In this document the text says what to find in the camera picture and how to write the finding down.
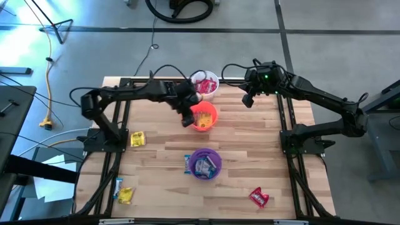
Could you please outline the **grey metal stand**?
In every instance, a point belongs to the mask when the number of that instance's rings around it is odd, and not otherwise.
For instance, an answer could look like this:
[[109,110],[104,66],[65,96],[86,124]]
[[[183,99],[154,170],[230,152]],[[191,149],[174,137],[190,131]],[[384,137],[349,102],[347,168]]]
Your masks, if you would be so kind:
[[381,165],[368,180],[400,179],[400,79],[362,109],[369,116],[367,133]]

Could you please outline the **yellow candy packet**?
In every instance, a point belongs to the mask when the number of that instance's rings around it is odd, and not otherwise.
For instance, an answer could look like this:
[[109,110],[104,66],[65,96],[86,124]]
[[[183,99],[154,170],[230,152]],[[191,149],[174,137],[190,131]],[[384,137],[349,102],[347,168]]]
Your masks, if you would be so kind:
[[119,204],[131,204],[133,195],[135,192],[134,187],[124,187],[122,188],[117,197],[117,201]]
[[213,123],[213,117],[207,112],[199,112],[197,114],[197,126],[200,128],[208,128]]
[[146,144],[146,137],[142,131],[134,132],[130,137],[131,147],[144,146]]

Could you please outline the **purple plastic bucket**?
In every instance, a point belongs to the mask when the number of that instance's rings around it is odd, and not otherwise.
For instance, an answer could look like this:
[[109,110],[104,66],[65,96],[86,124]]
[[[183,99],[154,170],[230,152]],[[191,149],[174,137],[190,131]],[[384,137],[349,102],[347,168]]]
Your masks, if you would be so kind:
[[[206,156],[209,156],[212,159],[212,161],[214,162],[214,164],[216,165],[216,167],[217,167],[216,174],[212,179],[203,179],[203,178],[201,178],[201,175],[196,175],[195,174],[196,161],[198,159],[202,159],[202,158],[206,159]],[[209,149],[209,148],[197,149],[190,155],[189,168],[190,168],[191,174],[196,179],[203,180],[203,181],[210,181],[210,180],[213,180],[213,179],[217,178],[219,173],[222,171],[222,158],[213,149]]]

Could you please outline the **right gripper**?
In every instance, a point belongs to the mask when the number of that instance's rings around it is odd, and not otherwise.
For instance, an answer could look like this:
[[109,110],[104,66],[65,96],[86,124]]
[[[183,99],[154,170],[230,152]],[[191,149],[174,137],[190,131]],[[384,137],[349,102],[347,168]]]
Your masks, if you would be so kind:
[[278,94],[284,74],[281,66],[275,62],[265,62],[247,69],[245,74],[245,94],[242,103],[250,108],[254,104],[252,94]]

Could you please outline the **orange plastic bucket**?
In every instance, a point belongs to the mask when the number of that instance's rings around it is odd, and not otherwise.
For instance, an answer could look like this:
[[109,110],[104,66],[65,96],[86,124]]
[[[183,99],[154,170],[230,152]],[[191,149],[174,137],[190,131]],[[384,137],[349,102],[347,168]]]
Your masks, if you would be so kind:
[[[218,111],[213,104],[207,101],[201,101],[199,104],[191,106],[191,111],[194,114],[194,123],[191,127],[199,132],[205,132],[214,127],[218,120]],[[201,128],[197,126],[197,114],[200,112],[206,112],[212,115],[212,125],[210,127]]]

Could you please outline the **white paper sheets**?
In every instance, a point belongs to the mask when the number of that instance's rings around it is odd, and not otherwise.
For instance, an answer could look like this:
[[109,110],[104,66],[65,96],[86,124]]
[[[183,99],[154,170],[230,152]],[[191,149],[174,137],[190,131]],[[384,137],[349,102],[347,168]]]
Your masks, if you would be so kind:
[[[54,156],[51,159],[43,161],[43,163],[76,172],[77,162],[67,163],[63,155]],[[71,199],[73,197],[74,186],[74,183],[34,177],[36,196],[38,199],[43,198],[45,203]]]

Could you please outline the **white plastic bucket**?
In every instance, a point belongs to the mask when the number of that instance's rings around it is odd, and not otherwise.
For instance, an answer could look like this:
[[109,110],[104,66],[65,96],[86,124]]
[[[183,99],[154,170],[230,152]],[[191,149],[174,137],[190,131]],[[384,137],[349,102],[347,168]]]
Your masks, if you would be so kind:
[[201,81],[203,81],[203,80],[212,79],[213,81],[217,81],[218,82],[218,86],[217,86],[217,88],[215,89],[214,92],[209,93],[209,94],[201,94],[201,93],[198,92],[202,96],[202,100],[203,101],[211,102],[213,100],[215,94],[217,93],[218,88],[219,88],[219,78],[211,71],[198,70],[198,71],[196,71],[194,74],[192,74],[190,76],[190,79],[191,79],[192,83],[194,84],[195,90],[196,90],[196,84],[201,82]]

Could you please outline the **black tripod stand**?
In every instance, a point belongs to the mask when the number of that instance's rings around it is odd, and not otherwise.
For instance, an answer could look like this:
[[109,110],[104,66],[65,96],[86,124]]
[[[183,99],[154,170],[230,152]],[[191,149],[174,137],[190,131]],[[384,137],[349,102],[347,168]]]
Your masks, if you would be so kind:
[[50,17],[42,10],[42,8],[39,6],[39,4],[35,0],[30,0],[34,6],[39,10],[39,12],[44,16],[46,21],[49,23],[48,26],[43,26],[39,30],[41,32],[44,31],[50,31],[52,30],[55,36],[57,37],[57,40],[59,44],[64,44],[64,39],[61,37],[61,32],[62,31],[69,31],[71,25],[73,24],[74,20],[73,19],[67,19],[63,20],[60,22],[53,22]]

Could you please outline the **red Skittles packet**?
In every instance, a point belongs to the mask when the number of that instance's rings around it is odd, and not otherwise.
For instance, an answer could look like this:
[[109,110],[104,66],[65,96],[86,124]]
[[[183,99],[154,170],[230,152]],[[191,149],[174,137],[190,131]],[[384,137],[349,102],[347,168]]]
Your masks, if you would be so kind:
[[261,187],[257,187],[249,195],[249,199],[254,202],[259,208],[264,208],[269,201],[269,195],[262,192]]
[[209,80],[203,80],[196,84],[197,92],[201,94],[207,94],[209,92]]
[[214,92],[215,89],[218,86],[218,82],[217,81],[213,81],[212,79],[207,80],[206,84],[207,84],[207,86],[206,86],[206,93],[207,94]]

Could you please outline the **black desk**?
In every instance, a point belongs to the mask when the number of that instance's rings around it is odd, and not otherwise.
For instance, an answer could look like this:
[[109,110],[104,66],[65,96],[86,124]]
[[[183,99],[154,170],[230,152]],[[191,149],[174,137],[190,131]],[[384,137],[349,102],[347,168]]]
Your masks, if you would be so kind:
[[0,174],[6,167],[36,89],[34,86],[0,86]]

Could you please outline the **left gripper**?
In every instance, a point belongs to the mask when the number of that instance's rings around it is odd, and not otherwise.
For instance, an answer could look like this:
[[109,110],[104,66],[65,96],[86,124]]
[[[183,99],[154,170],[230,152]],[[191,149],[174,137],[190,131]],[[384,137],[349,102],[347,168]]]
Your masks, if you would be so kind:
[[188,114],[191,106],[202,101],[202,96],[196,91],[191,81],[184,81],[174,87],[176,97],[170,100],[170,106],[179,114],[182,114],[182,126],[188,127],[194,123],[194,114]]

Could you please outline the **grey desk foot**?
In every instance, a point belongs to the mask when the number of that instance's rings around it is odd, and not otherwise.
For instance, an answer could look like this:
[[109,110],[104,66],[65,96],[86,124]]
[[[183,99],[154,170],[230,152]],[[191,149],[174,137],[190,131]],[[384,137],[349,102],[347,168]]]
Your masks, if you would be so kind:
[[30,75],[32,73],[30,67],[2,67],[0,66],[0,73],[3,74],[26,74]]

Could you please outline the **silver bracket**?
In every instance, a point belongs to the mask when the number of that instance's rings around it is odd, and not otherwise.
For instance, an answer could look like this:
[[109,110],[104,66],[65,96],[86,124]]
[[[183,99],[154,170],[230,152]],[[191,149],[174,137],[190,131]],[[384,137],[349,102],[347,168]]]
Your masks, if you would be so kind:
[[282,220],[274,220],[273,224],[274,225],[309,225],[309,222],[302,221],[302,220],[282,219]]
[[134,218],[110,218],[100,219],[98,225],[128,225],[134,223]]

